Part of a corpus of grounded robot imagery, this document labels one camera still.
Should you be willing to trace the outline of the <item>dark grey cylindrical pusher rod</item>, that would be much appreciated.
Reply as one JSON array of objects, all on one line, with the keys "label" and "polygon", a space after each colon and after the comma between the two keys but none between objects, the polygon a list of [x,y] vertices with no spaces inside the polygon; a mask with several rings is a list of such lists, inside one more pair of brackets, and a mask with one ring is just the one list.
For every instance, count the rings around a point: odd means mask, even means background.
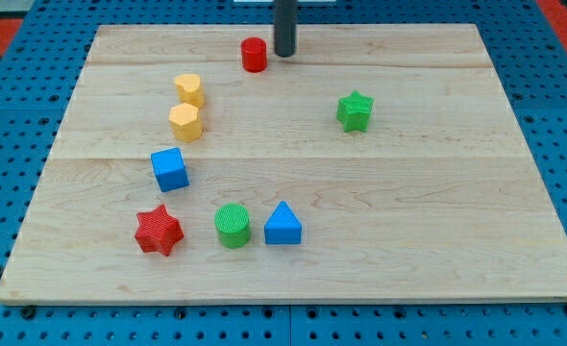
[{"label": "dark grey cylindrical pusher rod", "polygon": [[297,0],[274,1],[274,51],[290,58],[296,52]]}]

